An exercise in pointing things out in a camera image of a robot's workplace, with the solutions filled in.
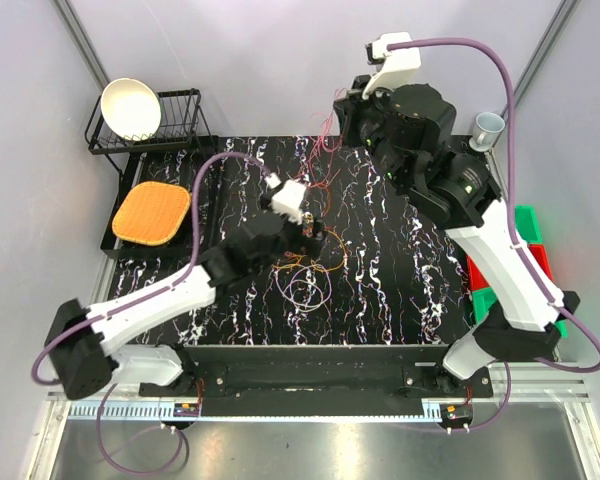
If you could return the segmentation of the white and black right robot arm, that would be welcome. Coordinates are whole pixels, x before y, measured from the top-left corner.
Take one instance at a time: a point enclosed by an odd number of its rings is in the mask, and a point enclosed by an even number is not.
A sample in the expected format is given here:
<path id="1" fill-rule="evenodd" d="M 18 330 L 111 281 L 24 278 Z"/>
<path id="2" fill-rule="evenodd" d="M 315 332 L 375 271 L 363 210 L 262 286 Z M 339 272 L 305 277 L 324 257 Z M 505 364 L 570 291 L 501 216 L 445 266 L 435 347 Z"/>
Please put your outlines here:
<path id="1" fill-rule="evenodd" d="M 455 107 L 428 84 L 370 92 L 371 85 L 371 76 L 359 75 L 333 104 L 344 145 L 365 148 L 396 194 L 461 247 L 497 298 L 450 345 L 435 387 L 456 396 L 494 361 L 549 358 L 560 339 L 556 323 L 577 309 L 578 294 L 542 270 L 485 160 L 453 141 Z"/>

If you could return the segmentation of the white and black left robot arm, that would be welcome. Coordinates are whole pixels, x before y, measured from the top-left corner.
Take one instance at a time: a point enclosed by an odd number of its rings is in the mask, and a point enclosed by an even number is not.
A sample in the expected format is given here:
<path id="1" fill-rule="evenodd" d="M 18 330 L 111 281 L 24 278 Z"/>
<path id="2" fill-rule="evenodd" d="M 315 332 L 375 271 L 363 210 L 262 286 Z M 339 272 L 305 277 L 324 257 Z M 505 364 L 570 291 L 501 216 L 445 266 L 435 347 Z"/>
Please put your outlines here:
<path id="1" fill-rule="evenodd" d="M 203 309 L 234 293 L 288 253 L 317 257 L 324 223 L 295 223 L 273 212 L 250 218 L 224 240 L 174 274 L 118 299 L 82 306 L 61 304 L 43 353 L 70 400 L 90 397 L 114 383 L 148 383 L 176 396 L 195 386 L 196 372 L 169 345 L 134 338 L 181 314 Z"/>

